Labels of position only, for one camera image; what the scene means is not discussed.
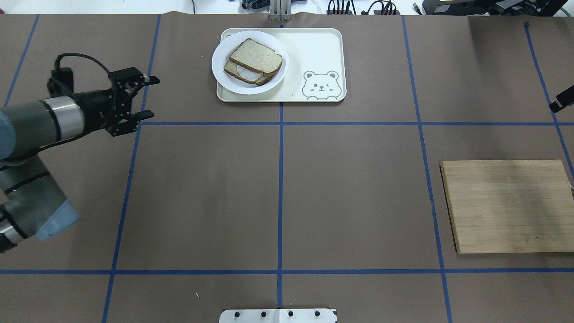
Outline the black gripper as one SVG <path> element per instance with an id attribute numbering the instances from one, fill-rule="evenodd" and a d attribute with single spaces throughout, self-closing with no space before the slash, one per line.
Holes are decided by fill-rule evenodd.
<path id="1" fill-rule="evenodd" d="M 112 136 L 137 130 L 141 121 L 155 117 L 151 110 L 132 113 L 132 100 L 146 86 L 161 81 L 145 75 L 135 67 L 109 73 L 111 88 L 90 92 L 74 92 L 74 76 L 70 68 L 55 68 L 48 80 L 48 112 L 57 137 L 80 137 L 93 131 L 106 130 Z"/>

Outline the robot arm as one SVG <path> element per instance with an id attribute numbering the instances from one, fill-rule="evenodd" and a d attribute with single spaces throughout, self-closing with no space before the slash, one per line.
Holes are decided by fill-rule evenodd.
<path id="1" fill-rule="evenodd" d="M 74 92 L 70 68 L 55 68 L 50 97 L 1 108 L 1 252 L 29 237 L 48 240 L 78 220 L 78 211 L 39 153 L 106 130 L 112 136 L 133 133 L 150 110 L 132 113 L 140 90 L 160 83 L 131 67 L 109 73 L 105 90 Z"/>

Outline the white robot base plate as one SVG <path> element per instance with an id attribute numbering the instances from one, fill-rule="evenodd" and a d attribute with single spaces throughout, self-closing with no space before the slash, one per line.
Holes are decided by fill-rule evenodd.
<path id="1" fill-rule="evenodd" d="M 318 309 L 230 309 L 222 311 L 220 323 L 336 323 L 336 310 Z"/>

